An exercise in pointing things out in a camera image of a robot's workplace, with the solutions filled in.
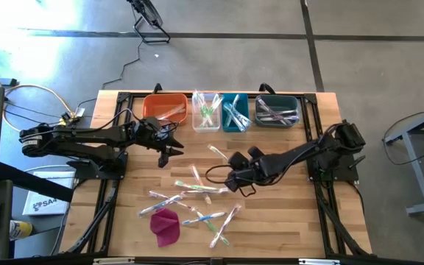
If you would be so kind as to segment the black desk beam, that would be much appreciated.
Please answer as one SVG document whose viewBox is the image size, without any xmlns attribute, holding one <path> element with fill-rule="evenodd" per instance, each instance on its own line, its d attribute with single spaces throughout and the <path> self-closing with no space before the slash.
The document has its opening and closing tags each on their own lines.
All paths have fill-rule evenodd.
<svg viewBox="0 0 424 265">
<path fill-rule="evenodd" d="M 0 180 L 10 180 L 14 186 L 64 202 L 70 202 L 74 193 L 71 188 L 36 177 L 2 162 L 0 162 Z"/>
</svg>

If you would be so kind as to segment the orange plastic bin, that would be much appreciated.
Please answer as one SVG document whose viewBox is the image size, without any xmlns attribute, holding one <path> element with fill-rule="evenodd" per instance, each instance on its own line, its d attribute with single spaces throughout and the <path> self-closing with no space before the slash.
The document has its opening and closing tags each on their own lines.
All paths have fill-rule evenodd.
<svg viewBox="0 0 424 265">
<path fill-rule="evenodd" d="M 178 105 L 185 105 L 185 112 L 173 115 L 169 120 L 160 121 L 161 125 L 177 123 L 181 125 L 188 115 L 188 99 L 182 93 L 151 94 L 144 99 L 143 117 L 156 116 L 171 110 Z"/>
</svg>

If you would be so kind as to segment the black floor fan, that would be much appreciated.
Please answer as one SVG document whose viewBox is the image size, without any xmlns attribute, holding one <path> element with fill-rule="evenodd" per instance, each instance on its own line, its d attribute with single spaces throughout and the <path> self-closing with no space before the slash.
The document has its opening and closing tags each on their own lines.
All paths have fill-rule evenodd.
<svg viewBox="0 0 424 265">
<path fill-rule="evenodd" d="M 130 4 L 135 19 L 135 23 L 132 27 L 143 43 L 170 43 L 171 36 L 163 29 L 163 20 L 151 0 L 126 1 Z M 161 40 L 147 40 L 146 36 L 139 31 L 139 24 L 142 21 L 146 22 L 153 29 L 159 29 L 166 38 Z"/>
</svg>

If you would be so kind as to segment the teal blue plastic bin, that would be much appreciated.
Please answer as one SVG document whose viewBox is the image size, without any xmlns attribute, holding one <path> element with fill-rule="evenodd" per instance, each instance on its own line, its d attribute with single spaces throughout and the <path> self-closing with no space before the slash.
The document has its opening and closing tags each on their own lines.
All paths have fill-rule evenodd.
<svg viewBox="0 0 424 265">
<path fill-rule="evenodd" d="M 236 104 L 237 111 L 244 114 L 248 119 L 250 119 L 248 108 L 248 95 L 246 95 L 245 93 L 224 93 L 222 100 L 222 129 L 227 133 L 242 133 L 248 130 L 251 126 L 250 125 L 249 127 L 237 127 L 233 121 L 230 124 L 227 124 L 229 112 L 225 110 L 224 105 L 226 102 L 231 103 L 236 94 L 239 95 L 239 100 Z"/>
</svg>

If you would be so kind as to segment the magenta cloth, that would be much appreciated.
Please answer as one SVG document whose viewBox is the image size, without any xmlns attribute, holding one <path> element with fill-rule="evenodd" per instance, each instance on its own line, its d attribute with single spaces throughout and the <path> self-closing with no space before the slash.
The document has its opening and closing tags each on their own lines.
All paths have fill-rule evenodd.
<svg viewBox="0 0 424 265">
<path fill-rule="evenodd" d="M 177 242 L 180 237 L 178 215 L 167 208 L 157 210 L 150 218 L 150 230 L 156 235 L 158 247 Z"/>
</svg>

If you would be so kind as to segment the silver bracket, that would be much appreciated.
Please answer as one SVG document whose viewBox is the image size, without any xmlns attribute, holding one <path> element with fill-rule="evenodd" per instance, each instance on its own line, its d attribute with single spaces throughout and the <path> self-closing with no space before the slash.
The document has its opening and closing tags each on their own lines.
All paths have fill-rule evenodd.
<svg viewBox="0 0 424 265">
<path fill-rule="evenodd" d="M 133 265 L 135 264 L 134 258 L 122 257 L 109 257 L 109 258 L 95 258 L 92 265 Z"/>
<path fill-rule="evenodd" d="M 299 265 L 341 265 L 340 260 L 300 258 Z"/>
</svg>

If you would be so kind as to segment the yellow white can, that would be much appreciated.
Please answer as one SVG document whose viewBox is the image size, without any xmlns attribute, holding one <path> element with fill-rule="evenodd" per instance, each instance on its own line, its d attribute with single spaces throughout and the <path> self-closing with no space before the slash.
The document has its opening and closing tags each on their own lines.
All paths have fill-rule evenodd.
<svg viewBox="0 0 424 265">
<path fill-rule="evenodd" d="M 11 220 L 9 238 L 11 241 L 25 239 L 32 234 L 32 229 L 33 229 L 33 226 L 29 222 Z"/>
</svg>

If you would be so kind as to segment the clear plastic bin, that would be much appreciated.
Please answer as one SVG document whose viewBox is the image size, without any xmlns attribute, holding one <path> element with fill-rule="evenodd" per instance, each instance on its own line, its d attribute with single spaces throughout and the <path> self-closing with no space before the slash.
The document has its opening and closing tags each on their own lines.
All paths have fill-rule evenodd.
<svg viewBox="0 0 424 265">
<path fill-rule="evenodd" d="M 213 114 L 213 126 L 212 127 L 202 127 L 202 128 L 195 128 L 193 125 L 193 105 L 192 105 L 192 98 L 191 98 L 191 106 L 192 106 L 192 127 L 196 133 L 214 133 L 217 132 L 221 126 L 221 105 L 217 109 L 217 111 Z"/>
</svg>

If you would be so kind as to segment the white printed box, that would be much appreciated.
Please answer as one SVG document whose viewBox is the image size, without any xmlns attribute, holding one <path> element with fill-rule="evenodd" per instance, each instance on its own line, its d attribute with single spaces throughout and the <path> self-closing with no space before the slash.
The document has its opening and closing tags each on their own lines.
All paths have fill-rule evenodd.
<svg viewBox="0 0 424 265">
<path fill-rule="evenodd" d="M 34 172 L 33 174 L 66 188 L 74 187 L 74 172 Z M 66 212 L 67 207 L 68 203 L 65 201 L 29 191 L 22 214 L 25 216 L 61 215 Z"/>
</svg>

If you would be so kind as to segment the clear plastic utensil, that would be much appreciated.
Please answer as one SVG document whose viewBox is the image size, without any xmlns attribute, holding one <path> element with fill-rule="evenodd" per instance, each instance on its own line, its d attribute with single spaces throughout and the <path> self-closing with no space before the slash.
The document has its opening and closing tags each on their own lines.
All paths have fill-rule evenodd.
<svg viewBox="0 0 424 265">
<path fill-rule="evenodd" d="M 296 110 L 286 110 L 276 112 L 274 115 L 269 117 L 262 118 L 262 120 L 266 121 L 279 121 L 285 125 L 293 125 L 300 120 L 299 113 Z"/>
</svg>

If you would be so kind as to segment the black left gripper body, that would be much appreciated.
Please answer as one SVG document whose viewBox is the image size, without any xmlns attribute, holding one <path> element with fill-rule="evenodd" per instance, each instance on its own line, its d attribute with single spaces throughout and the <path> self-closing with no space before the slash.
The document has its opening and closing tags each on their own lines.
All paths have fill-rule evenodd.
<svg viewBox="0 0 424 265">
<path fill-rule="evenodd" d="M 174 149 L 169 146 L 168 140 L 169 134 L 160 131 L 160 123 L 154 117 L 140 119 L 135 126 L 135 144 L 159 152 L 158 166 L 160 168 L 163 168 L 169 162 L 169 157 L 174 154 Z"/>
</svg>

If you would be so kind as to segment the dark grey plastic bin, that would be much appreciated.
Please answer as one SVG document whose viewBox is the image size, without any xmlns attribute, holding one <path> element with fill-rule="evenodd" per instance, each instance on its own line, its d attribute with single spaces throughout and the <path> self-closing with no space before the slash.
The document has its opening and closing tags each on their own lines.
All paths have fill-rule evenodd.
<svg viewBox="0 0 424 265">
<path fill-rule="evenodd" d="M 285 126 L 279 121 L 259 121 L 257 119 L 256 113 L 259 111 L 256 101 L 258 99 L 263 99 L 273 110 L 297 110 L 300 117 L 300 103 L 297 98 L 294 96 L 281 96 L 281 95 L 260 95 L 255 99 L 255 123 L 259 127 L 275 127 L 275 128 L 290 128 L 296 125 L 297 123 L 291 126 Z"/>
</svg>

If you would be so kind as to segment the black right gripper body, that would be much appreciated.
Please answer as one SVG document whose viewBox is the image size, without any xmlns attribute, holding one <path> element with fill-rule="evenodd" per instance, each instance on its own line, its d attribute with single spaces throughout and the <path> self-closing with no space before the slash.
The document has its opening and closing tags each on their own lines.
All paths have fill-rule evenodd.
<svg viewBox="0 0 424 265">
<path fill-rule="evenodd" d="M 250 167 L 254 174 L 252 182 L 257 186 L 269 186 L 272 180 L 263 173 L 260 164 L 260 159 L 264 156 L 264 153 L 256 146 L 251 146 L 247 152 L 251 156 Z"/>
</svg>

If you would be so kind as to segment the wooden workbench with clutter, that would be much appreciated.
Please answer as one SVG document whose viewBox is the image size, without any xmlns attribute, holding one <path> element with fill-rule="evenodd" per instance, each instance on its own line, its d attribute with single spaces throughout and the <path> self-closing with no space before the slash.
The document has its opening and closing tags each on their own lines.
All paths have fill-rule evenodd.
<svg viewBox="0 0 424 265">
<path fill-rule="evenodd" d="M 406 120 L 406 119 L 410 119 L 414 116 L 417 115 L 422 115 L 421 118 L 413 121 L 412 123 L 406 125 L 403 129 L 400 130 L 396 130 L 395 132 L 392 132 L 391 134 L 389 134 L 389 131 L 398 123 Z M 403 165 L 411 165 L 411 167 L 414 170 L 418 185 L 420 187 L 423 199 L 424 199 L 424 173 L 421 167 L 421 162 L 422 159 L 424 158 L 424 155 L 417 155 L 415 152 L 415 148 L 414 148 L 414 144 L 411 141 L 411 136 L 412 135 L 416 135 L 416 134 L 424 134 L 424 111 L 419 112 L 419 113 L 415 113 L 409 116 L 406 116 L 398 121 L 396 121 L 394 124 L 392 124 L 384 133 L 384 136 L 382 138 L 382 142 L 383 142 L 383 147 L 384 147 L 384 152 L 386 154 L 386 157 L 388 158 L 388 160 L 396 166 L 403 166 Z M 402 140 L 404 143 L 404 146 L 406 148 L 406 151 L 408 153 L 408 157 L 409 159 L 405 162 L 394 162 L 386 147 L 389 145 L 392 145 L 394 142 Z M 407 207 L 406 208 L 406 213 L 409 216 L 414 216 L 416 214 L 419 213 L 424 213 L 424 203 L 418 204 L 418 205 L 413 205 L 411 207 Z"/>
</svg>

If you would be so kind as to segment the power strip with plugs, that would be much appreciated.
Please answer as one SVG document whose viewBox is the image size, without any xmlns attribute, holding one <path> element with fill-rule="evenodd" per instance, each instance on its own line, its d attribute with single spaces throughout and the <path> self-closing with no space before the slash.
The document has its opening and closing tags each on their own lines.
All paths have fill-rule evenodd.
<svg viewBox="0 0 424 265">
<path fill-rule="evenodd" d="M 85 108 L 78 107 L 74 112 L 65 112 L 61 115 L 57 125 L 74 126 L 81 122 Z"/>
</svg>

